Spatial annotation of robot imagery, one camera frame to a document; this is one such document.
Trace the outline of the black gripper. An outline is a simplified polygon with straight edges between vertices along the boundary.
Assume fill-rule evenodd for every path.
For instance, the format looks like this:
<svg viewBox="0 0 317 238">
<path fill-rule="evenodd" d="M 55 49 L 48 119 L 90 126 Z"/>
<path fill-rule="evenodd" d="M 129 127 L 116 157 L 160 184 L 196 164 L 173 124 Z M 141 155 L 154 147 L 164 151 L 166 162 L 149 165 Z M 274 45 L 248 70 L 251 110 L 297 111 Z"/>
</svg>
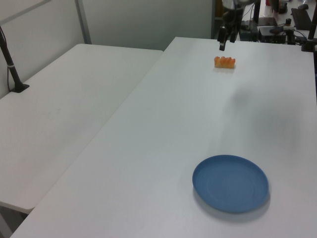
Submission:
<svg viewBox="0 0 317 238">
<path fill-rule="evenodd" d="M 222 16 L 224 26 L 220 27 L 217 41 L 219 42 L 219 49 L 225 50 L 226 44 L 226 30 L 231 31 L 230 42 L 235 42 L 237 38 L 237 31 L 241 26 L 242 10 L 226 9 Z"/>
</svg>

